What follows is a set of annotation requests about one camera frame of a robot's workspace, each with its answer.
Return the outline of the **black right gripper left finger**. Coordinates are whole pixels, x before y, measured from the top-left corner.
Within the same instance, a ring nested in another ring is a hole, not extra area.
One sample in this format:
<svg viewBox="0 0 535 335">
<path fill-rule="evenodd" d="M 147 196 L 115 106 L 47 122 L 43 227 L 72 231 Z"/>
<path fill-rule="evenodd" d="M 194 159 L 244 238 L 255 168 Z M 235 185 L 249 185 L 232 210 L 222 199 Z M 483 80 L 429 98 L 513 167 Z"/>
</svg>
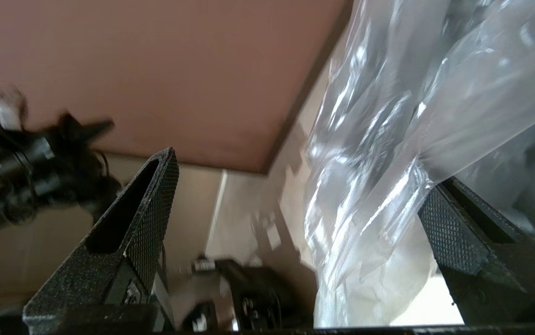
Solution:
<svg viewBox="0 0 535 335">
<path fill-rule="evenodd" d="M 180 170 L 174 149 L 147 160 L 23 309 L 31 332 L 157 332 L 153 286 Z"/>
</svg>

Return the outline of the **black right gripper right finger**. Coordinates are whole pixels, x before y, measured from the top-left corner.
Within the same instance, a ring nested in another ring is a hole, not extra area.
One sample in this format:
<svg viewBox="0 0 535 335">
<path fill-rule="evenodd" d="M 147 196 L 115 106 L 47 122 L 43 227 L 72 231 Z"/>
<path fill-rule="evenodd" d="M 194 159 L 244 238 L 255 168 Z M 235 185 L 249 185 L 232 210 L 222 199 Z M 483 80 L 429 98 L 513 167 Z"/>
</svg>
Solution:
<svg viewBox="0 0 535 335">
<path fill-rule="evenodd" d="M 452 177 L 418 212 L 467 326 L 535 324 L 535 241 Z"/>
</svg>

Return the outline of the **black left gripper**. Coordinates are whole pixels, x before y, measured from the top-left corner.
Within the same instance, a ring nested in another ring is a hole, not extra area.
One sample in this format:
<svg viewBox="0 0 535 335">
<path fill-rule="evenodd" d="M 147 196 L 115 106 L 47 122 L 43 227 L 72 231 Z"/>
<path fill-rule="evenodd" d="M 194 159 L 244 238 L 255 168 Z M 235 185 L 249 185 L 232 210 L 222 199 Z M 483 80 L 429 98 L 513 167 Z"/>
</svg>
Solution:
<svg viewBox="0 0 535 335">
<path fill-rule="evenodd" d="M 26 158 L 28 161 L 50 161 L 74 154 L 77 141 L 93 141 L 113 127 L 114 121 L 110 119 L 80 124 L 69 112 L 63 112 L 56 125 L 31 134 Z"/>
</svg>

